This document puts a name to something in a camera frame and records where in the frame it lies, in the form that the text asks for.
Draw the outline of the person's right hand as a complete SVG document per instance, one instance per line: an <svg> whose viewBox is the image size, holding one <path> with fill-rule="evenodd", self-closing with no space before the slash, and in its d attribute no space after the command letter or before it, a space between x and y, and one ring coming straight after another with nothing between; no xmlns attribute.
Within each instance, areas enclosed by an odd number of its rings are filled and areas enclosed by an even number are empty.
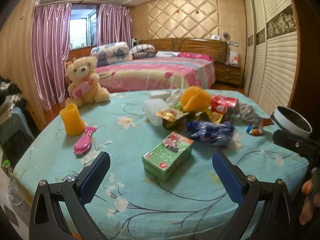
<svg viewBox="0 0 320 240"><path fill-rule="evenodd" d="M307 222L312 220L314 209L319 207L319 192L315 194L313 199L311 199L312 191L313 182L310 179L302 186L302 193L306 194L306 199L304 200L304 205L299 217L299 222L301 225L305 225Z"/></svg>

